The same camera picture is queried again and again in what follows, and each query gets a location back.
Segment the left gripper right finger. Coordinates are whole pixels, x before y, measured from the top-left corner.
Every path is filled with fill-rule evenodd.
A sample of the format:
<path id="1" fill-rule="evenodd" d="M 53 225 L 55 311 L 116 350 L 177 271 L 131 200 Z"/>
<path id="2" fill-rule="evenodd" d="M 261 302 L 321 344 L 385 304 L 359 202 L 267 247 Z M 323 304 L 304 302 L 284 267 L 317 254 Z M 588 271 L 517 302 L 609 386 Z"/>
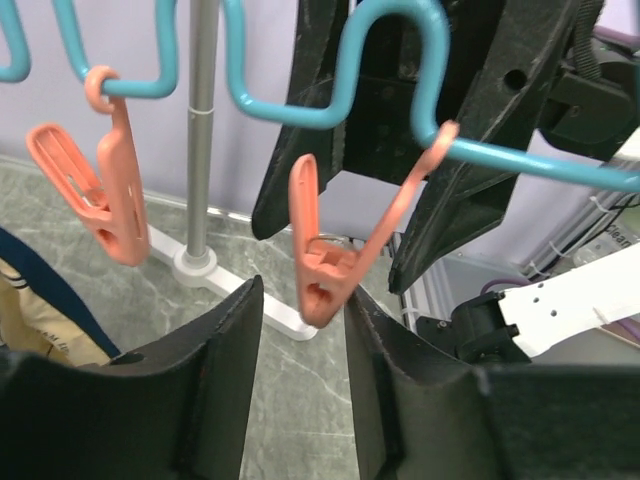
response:
<path id="1" fill-rule="evenodd" d="M 639 370 L 472 366 L 362 289 L 345 308 L 363 479 L 635 479 Z"/>

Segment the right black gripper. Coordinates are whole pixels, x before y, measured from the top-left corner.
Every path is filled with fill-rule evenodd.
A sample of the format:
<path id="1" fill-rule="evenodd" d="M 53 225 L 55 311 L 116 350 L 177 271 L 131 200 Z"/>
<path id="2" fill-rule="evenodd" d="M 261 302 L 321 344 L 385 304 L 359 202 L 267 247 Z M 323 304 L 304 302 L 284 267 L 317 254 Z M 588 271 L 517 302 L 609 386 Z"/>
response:
<path id="1" fill-rule="evenodd" d="M 415 86 L 423 102 L 411 116 L 418 141 L 434 140 L 448 119 L 459 133 L 410 218 L 389 273 L 391 292 L 405 292 L 436 260 L 498 226 L 518 174 L 583 181 L 582 167 L 527 151 L 578 2 L 442 6 L 451 32 L 444 82 L 416 85 L 421 38 L 408 18 L 374 23 L 360 67 L 360 49 L 342 36 L 350 3 L 298 3 L 287 113 L 251 216 L 256 238 L 290 223 L 289 174 L 305 154 L 316 158 L 320 193 L 341 171 L 401 184 L 421 153 L 410 126 Z"/>

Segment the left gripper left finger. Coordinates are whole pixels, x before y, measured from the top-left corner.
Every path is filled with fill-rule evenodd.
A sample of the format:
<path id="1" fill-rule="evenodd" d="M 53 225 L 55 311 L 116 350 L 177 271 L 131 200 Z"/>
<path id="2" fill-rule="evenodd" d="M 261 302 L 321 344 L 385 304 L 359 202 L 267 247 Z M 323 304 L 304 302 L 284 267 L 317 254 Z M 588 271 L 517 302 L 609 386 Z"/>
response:
<path id="1" fill-rule="evenodd" d="M 105 366 L 1 356 L 5 479 L 235 479 L 263 319 L 263 282 Z"/>

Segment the beige underwear blue trim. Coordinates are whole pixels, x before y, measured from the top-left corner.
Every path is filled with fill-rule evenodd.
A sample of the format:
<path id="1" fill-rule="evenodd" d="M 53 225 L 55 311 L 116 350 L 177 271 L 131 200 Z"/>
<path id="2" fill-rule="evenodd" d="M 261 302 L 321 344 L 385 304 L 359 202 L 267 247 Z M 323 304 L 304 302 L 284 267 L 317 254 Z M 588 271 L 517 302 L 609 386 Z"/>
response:
<path id="1" fill-rule="evenodd" d="M 6 230 L 1 231 L 1 345 L 70 366 L 105 365 L 120 355 L 75 290 Z"/>

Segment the salmon clothespin end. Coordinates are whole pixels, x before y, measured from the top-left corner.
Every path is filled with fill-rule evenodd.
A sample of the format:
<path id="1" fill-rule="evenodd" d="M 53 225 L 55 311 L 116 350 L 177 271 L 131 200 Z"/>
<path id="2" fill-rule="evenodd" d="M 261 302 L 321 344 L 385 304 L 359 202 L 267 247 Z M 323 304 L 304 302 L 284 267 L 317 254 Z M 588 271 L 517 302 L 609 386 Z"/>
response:
<path id="1" fill-rule="evenodd" d="M 420 183 L 441 164 L 458 132 L 459 125 L 454 121 L 440 127 L 434 143 L 420 155 L 359 250 L 320 236 L 316 158 L 306 154 L 296 160 L 289 174 L 288 205 L 298 308 L 306 324 L 326 327 L 349 299 L 399 225 Z"/>

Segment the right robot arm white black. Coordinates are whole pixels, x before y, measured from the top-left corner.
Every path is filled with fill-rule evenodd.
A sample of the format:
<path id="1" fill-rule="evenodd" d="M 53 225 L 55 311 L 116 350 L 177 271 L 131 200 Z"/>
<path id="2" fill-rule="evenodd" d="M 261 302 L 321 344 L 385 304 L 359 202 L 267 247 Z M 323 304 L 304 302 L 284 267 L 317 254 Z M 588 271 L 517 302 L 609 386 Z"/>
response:
<path id="1" fill-rule="evenodd" d="M 632 132 L 631 67 L 598 59 L 591 41 L 599 1 L 446 1 L 450 52 L 436 109 L 461 134 L 513 149 L 555 149 L 611 161 Z M 406 16 L 367 33 L 355 101 L 329 130 L 282 128 L 254 210 L 267 239 L 289 222 L 286 187 L 295 160 L 316 156 L 319 183 L 342 172 L 401 183 L 418 154 L 409 110 L 421 37 Z M 428 180 L 394 243 L 389 289 L 407 315 L 446 320 L 482 289 L 540 278 L 562 249 L 597 222 L 614 193 L 446 161 Z"/>

